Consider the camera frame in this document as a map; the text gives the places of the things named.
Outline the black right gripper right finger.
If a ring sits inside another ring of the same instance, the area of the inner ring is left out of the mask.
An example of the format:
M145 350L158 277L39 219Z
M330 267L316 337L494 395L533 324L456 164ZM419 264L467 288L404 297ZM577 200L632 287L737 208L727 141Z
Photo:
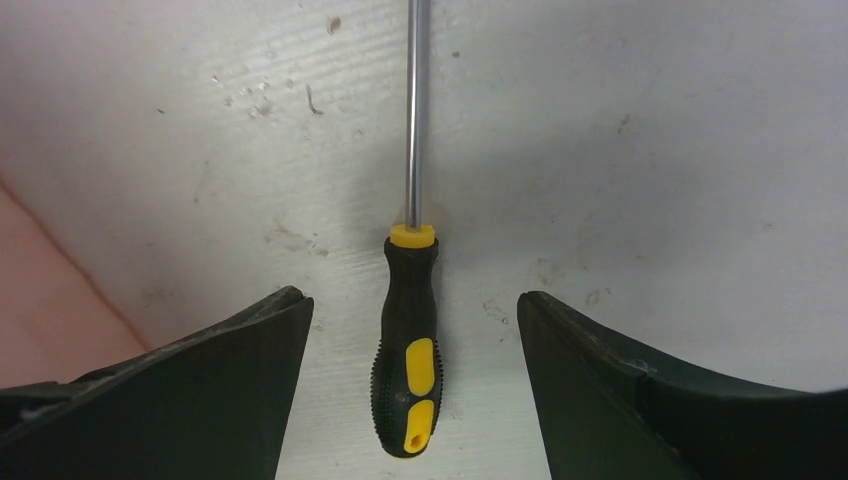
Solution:
M555 479L843 479L847 393L767 386L683 361L542 291L517 302Z

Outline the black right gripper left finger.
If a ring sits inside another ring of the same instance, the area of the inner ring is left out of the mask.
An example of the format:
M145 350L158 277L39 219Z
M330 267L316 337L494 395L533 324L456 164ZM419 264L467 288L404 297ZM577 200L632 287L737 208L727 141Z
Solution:
M272 479L314 302L282 288L71 382L1 392L5 479Z

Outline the yellow black handled screwdriver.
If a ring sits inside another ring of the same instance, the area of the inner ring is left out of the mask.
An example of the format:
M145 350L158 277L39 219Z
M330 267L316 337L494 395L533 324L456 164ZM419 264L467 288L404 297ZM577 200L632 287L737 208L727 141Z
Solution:
M370 377L371 412L384 451L413 458L427 448L442 399L433 271L439 243L423 221L428 133L430 4L408 4L405 207L384 243L389 286Z

